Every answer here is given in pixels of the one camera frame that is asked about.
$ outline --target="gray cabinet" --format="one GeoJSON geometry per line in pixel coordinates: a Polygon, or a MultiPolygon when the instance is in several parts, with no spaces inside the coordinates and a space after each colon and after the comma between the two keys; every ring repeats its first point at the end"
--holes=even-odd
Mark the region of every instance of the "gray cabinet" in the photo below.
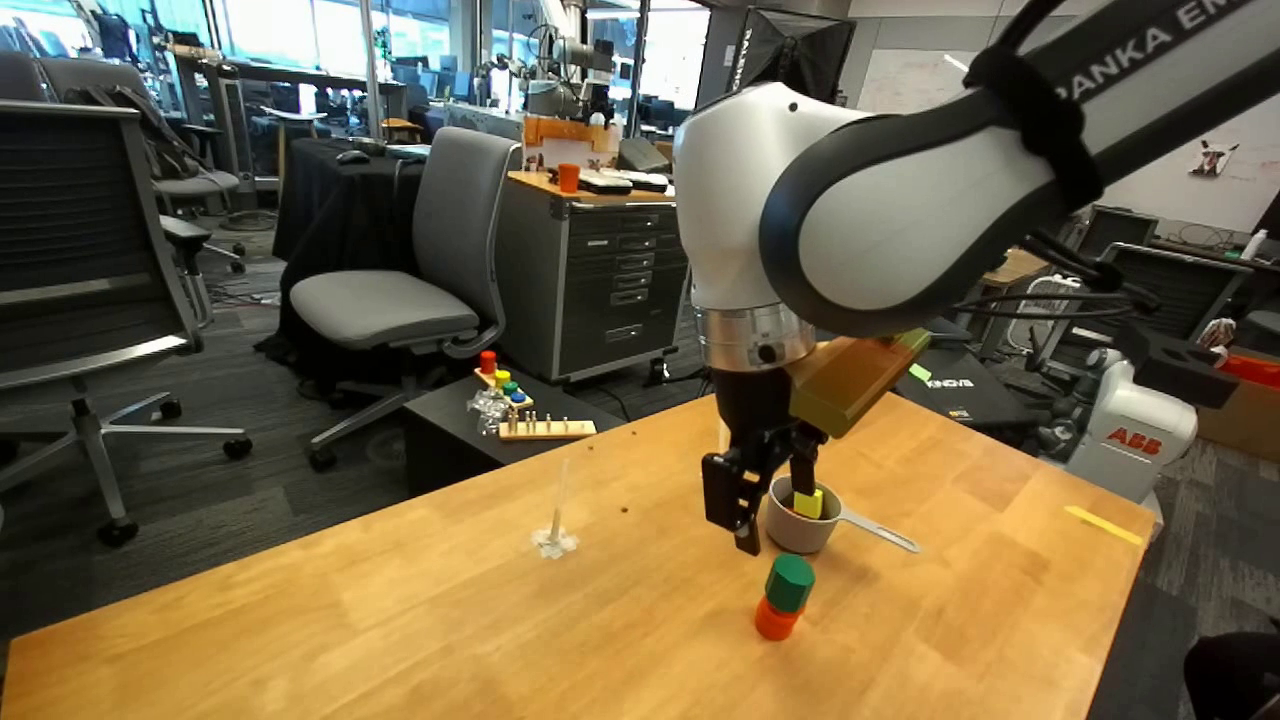
{"type": "Polygon", "coordinates": [[[500,351],[543,379],[660,358],[685,266],[673,195],[563,195],[516,173],[500,218],[500,351]]]}

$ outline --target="gray carpet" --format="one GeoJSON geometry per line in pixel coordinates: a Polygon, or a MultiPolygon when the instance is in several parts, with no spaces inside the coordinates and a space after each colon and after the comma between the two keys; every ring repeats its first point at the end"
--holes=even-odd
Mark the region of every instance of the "gray carpet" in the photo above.
{"type": "MultiPolygon", "coordinates": [[[[99,379],[99,407],[172,389],[191,423],[242,423],[248,461],[210,443],[116,446],[124,495],[141,518],[127,549],[99,549],[99,495],[78,461],[3,495],[0,533],[0,667],[12,637],[215,569],[225,559],[307,534],[317,527],[408,500],[398,428],[341,443],[341,465],[317,477],[303,437],[341,410],[301,394],[287,366],[252,351],[274,328],[274,272],[265,244],[242,276],[210,266],[215,322],[201,354],[99,379]]],[[[699,363],[694,319],[678,319],[676,375],[699,363]]],[[[707,391],[694,375],[646,389],[646,366],[579,383],[575,394],[620,419],[707,391]]],[[[3,394],[3,415],[54,419],[52,391],[3,394]]],[[[1161,488],[1167,527],[1131,592],[1095,720],[1188,714],[1178,657],[1201,633],[1262,627],[1280,616],[1280,470],[1234,450],[1195,446],[1161,488]]]]}

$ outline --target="office chair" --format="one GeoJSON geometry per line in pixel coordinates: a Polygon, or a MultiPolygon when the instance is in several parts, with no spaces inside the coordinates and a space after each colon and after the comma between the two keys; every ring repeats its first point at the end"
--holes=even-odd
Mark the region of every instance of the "office chair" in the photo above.
{"type": "Polygon", "coordinates": [[[396,347],[398,389],[307,440],[310,467],[330,467],[330,443],[390,415],[425,383],[416,358],[466,358],[494,345],[507,316],[494,289],[494,225],[516,145],[466,126],[431,139],[416,207],[411,272],[319,272],[290,282],[294,316],[345,347],[396,347]]]}
{"type": "Polygon", "coordinates": [[[142,410],[180,415],[169,391],[95,415],[86,375],[191,351],[191,316],[176,266],[161,256],[161,218],[134,111],[0,101],[0,391],[72,383],[72,428],[0,428],[0,495],[82,450],[108,502],[105,544],[127,544],[108,440],[225,440],[252,450],[242,428],[127,423],[142,410]]]}
{"type": "MultiPolygon", "coordinates": [[[[86,56],[54,60],[54,56],[0,50],[0,76],[3,76],[0,101],[134,108],[142,117],[142,135],[149,135],[153,193],[163,205],[163,213],[176,213],[176,205],[191,205],[191,198],[201,198],[205,213],[210,214],[237,207],[242,180],[230,173],[205,167],[201,157],[189,151],[180,135],[172,135],[169,119],[156,111],[134,68],[86,60],[86,56]]],[[[241,244],[205,244],[205,252],[242,272],[241,244]]]]}

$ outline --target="wall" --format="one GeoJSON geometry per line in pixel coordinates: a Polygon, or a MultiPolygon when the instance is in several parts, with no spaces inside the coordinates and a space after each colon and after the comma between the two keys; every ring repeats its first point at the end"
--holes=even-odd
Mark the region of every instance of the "wall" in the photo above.
{"type": "MultiPolygon", "coordinates": [[[[944,60],[966,60],[1001,35],[1002,19],[993,15],[860,15],[842,60],[842,90],[860,108],[910,111],[958,96],[958,68],[944,60]]],[[[1072,28],[1072,15],[1053,15],[1030,45],[1072,28]]],[[[1195,180],[1201,139],[1161,157],[1157,163],[1113,184],[1104,205],[1120,205],[1142,214],[1213,225],[1247,230],[1280,193],[1280,101],[1266,101],[1216,132],[1213,145],[1238,145],[1219,180],[1195,180]]]]}

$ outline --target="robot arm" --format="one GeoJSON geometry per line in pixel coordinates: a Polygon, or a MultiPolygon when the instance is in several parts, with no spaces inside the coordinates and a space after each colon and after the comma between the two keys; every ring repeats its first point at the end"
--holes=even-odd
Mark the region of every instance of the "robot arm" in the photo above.
{"type": "Polygon", "coordinates": [[[865,117],[782,84],[691,117],[676,135],[678,238],[731,428],[731,446],[707,456],[707,518],[753,534],[797,428],[777,383],[810,354],[817,328],[897,337],[951,309],[1012,238],[1272,96],[1272,28],[1277,0],[1113,0],[917,117],[865,117]],[[1083,126],[1063,135],[1056,108],[1083,126]]]}

